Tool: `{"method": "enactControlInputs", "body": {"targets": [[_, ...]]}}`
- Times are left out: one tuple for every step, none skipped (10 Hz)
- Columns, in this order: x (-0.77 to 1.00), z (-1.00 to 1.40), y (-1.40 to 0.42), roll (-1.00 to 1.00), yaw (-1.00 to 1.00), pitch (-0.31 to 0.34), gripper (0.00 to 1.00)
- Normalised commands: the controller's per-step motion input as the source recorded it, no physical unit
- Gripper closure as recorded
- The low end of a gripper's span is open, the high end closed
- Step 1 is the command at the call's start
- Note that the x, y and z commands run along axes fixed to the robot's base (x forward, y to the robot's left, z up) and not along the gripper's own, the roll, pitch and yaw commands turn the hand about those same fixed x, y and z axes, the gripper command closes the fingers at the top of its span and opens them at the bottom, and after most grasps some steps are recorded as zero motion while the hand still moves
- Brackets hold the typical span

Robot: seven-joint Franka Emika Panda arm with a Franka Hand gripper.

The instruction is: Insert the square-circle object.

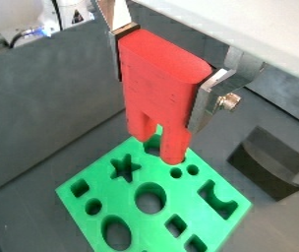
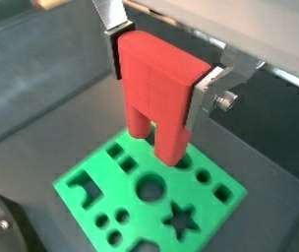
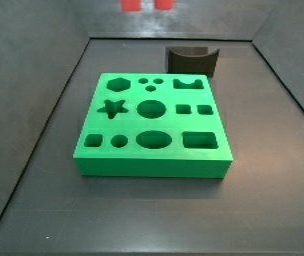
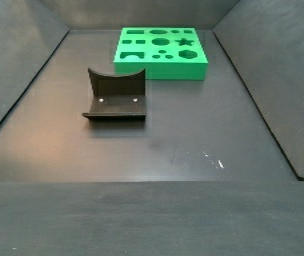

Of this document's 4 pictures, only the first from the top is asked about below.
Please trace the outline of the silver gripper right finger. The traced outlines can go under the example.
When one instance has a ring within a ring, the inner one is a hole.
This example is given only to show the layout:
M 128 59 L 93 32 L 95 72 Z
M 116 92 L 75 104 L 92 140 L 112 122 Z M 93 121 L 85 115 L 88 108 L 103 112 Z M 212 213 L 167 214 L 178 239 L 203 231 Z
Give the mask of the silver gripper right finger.
M 223 67 L 204 80 L 198 88 L 187 129 L 192 134 L 210 122 L 220 110 L 232 111 L 240 102 L 234 91 L 246 86 L 261 74 L 265 62 L 249 52 L 230 46 Z

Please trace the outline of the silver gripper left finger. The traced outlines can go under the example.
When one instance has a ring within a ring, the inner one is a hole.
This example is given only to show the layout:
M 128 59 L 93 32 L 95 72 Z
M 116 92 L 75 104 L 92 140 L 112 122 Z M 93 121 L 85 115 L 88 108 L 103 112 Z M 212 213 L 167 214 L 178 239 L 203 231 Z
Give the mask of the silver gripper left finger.
M 121 81 L 117 41 L 136 31 L 140 26 L 131 20 L 127 0 L 96 0 L 96 2 L 109 28 L 115 76 Z

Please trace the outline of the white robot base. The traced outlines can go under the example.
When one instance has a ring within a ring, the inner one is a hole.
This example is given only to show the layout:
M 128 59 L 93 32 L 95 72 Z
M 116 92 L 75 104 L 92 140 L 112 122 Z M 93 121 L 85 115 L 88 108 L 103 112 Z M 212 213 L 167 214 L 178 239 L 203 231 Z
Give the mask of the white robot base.
M 33 22 L 17 25 L 1 32 L 10 48 L 43 37 L 51 37 L 73 26 L 95 19 L 89 0 L 40 0 L 41 12 Z

